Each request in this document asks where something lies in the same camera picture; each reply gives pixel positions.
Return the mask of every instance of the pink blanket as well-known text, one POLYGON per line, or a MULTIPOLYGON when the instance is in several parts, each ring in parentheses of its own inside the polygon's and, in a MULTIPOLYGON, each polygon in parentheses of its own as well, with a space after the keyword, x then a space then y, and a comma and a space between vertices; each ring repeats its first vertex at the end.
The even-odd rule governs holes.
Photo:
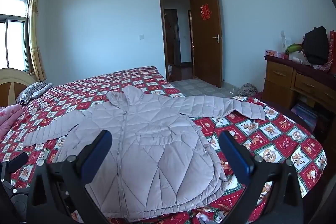
POLYGON ((0 139, 7 134, 13 123, 21 116, 23 111, 21 105, 0 107, 0 139))

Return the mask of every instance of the tissue box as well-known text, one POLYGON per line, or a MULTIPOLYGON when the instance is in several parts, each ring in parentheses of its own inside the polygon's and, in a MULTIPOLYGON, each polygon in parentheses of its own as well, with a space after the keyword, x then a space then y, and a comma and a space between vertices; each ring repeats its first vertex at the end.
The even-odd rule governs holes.
POLYGON ((285 59, 285 54, 283 52, 277 52, 277 51, 273 51, 273 50, 265 50, 265 55, 271 55, 271 56, 275 56, 275 57, 278 57, 278 58, 285 59))

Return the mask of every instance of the window pane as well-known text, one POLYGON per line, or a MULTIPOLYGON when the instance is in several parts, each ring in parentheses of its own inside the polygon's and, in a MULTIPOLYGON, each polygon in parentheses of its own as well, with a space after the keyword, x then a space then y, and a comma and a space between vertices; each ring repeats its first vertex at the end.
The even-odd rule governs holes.
POLYGON ((8 21, 7 49, 9 67, 27 70, 28 64, 25 54, 25 23, 8 21))
POLYGON ((0 15, 27 17, 28 0, 0 0, 0 15))
POLYGON ((4 22, 0 22, 0 69, 7 68, 5 35, 6 24, 4 22))

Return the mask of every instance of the window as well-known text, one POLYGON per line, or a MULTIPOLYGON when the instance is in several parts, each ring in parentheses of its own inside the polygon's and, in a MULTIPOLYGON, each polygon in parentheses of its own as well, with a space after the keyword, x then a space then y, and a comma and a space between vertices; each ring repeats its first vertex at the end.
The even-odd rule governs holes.
POLYGON ((29 0, 0 0, 0 69, 32 71, 28 3, 29 0))

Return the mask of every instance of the drawer handle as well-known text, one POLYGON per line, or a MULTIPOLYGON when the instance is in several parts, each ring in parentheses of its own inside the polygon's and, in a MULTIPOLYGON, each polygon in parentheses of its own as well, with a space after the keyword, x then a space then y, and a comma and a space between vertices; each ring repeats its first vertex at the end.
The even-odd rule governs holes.
POLYGON ((274 71, 274 73, 275 73, 276 75, 280 75, 280 76, 286 76, 286 75, 284 75, 283 73, 281 73, 281 72, 278 72, 278 71, 274 71))
POLYGON ((330 99, 335 100, 335 98, 329 95, 328 93, 325 92, 324 94, 327 95, 330 99))
POLYGON ((302 82, 303 84, 305 84, 305 85, 307 85, 307 86, 309 86, 309 87, 311 87, 311 88, 315 88, 313 85, 310 85, 310 84, 307 84, 307 83, 305 83, 305 82, 302 82))

